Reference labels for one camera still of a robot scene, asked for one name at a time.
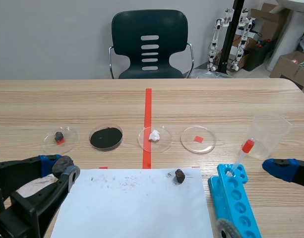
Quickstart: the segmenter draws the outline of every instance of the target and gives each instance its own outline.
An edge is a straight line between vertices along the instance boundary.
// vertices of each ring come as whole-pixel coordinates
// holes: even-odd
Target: white sink
[[[278,4],[294,11],[304,12],[304,0],[276,0]]]
[[[304,0],[276,0],[279,4],[277,10],[288,8],[292,10],[292,18],[287,25],[283,36],[279,39],[279,43],[272,55],[267,66],[268,71],[272,71],[278,58],[296,50],[304,33]]]

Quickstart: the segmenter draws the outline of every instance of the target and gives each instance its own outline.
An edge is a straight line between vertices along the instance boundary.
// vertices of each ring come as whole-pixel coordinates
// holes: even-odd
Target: petri dish
[[[187,150],[197,154],[205,154],[215,147],[216,136],[211,130],[194,125],[183,131],[181,142]]]
[[[89,141],[93,148],[100,151],[116,149],[123,139],[123,131],[118,125],[100,125],[89,134]]]
[[[57,144],[55,141],[56,132],[63,134],[64,143]],[[78,142],[77,131],[70,126],[60,126],[50,131],[43,142],[43,150],[47,154],[65,154],[70,151]]]
[[[150,133],[153,130],[157,130],[160,133],[159,141],[147,141],[144,143],[144,134],[146,134],[147,139],[149,138]],[[163,126],[150,126],[144,128],[137,137],[138,144],[142,147],[143,150],[148,152],[160,153],[167,150],[172,143],[172,135],[166,130]]]

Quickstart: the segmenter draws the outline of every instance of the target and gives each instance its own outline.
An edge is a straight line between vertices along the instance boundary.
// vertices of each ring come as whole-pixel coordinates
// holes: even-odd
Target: blue test tube rack
[[[208,179],[217,219],[231,221],[243,238],[262,238],[254,218],[244,184],[248,178],[243,165],[239,165],[232,177],[227,175],[232,164],[220,164],[218,176]]]

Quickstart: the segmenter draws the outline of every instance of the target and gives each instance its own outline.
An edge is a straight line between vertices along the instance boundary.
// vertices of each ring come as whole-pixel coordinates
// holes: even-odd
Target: red dropper bulb
[[[244,146],[242,147],[242,151],[245,153],[249,153],[250,150],[252,149],[254,143],[255,143],[255,141],[253,139],[247,140],[246,143],[244,144]]]

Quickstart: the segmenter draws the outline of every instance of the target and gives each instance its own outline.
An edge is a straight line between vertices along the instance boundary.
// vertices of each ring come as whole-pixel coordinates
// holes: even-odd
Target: black pole
[[[235,10],[235,12],[233,14],[232,22],[230,23],[227,29],[225,42],[223,43],[221,58],[219,60],[219,65],[217,70],[218,72],[227,73],[229,54],[233,43],[233,39],[235,37],[235,33],[237,31],[243,4],[244,4],[244,0],[235,0],[233,3],[233,9]]]

